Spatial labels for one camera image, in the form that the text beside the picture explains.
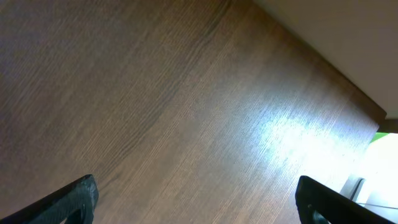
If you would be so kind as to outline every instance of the black plastic object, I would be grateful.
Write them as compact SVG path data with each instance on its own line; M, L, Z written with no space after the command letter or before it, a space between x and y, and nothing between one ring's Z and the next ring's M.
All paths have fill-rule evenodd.
M0 224L89 224L94 219L98 190L92 175L66 185L28 207L0 220Z
M300 177L295 197L302 224L392 223L307 176Z

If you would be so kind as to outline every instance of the dark wood grain streak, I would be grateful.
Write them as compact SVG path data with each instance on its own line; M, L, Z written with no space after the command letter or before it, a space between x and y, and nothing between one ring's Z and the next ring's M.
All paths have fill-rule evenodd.
M0 4L0 217L94 174L95 223L298 223L385 116L249 1Z

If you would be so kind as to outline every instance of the wood grain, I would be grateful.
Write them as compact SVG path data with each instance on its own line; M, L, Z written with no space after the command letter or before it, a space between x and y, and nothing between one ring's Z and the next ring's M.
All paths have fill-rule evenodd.
M298 223L385 112L250 1L5 1L0 217L84 174L95 223Z

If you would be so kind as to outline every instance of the beige wall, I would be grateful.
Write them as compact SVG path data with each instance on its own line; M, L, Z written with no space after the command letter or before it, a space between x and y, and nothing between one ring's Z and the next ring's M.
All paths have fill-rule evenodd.
M397 0L256 0L398 118Z

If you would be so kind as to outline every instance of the green object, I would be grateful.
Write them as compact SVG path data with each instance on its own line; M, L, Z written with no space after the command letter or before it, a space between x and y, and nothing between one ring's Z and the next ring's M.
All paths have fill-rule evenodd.
M387 136L389 133L376 133L371 141L374 142L376 140L379 140L380 138L383 138L384 136Z

